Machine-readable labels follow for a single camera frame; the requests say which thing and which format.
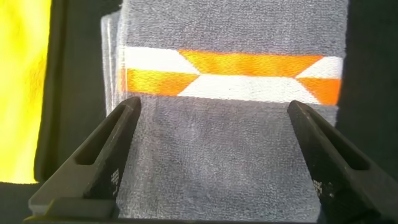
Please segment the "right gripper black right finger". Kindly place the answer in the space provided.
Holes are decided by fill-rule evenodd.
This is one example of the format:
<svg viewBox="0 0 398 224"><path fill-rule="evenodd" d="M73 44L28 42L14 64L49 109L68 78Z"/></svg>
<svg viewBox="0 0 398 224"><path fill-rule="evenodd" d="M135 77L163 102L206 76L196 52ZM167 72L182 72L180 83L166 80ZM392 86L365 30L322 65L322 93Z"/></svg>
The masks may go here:
<svg viewBox="0 0 398 224"><path fill-rule="evenodd" d="M314 109L287 108L328 223L397 223L397 181Z"/></svg>

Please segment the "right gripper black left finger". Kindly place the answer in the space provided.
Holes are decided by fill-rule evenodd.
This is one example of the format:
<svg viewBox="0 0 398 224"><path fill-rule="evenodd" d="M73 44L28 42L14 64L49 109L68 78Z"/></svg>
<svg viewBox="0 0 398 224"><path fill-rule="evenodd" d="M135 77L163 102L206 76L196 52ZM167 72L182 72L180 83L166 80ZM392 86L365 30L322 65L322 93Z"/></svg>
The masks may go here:
<svg viewBox="0 0 398 224"><path fill-rule="evenodd" d="M34 215L110 215L116 204L141 101L122 101L33 194Z"/></svg>

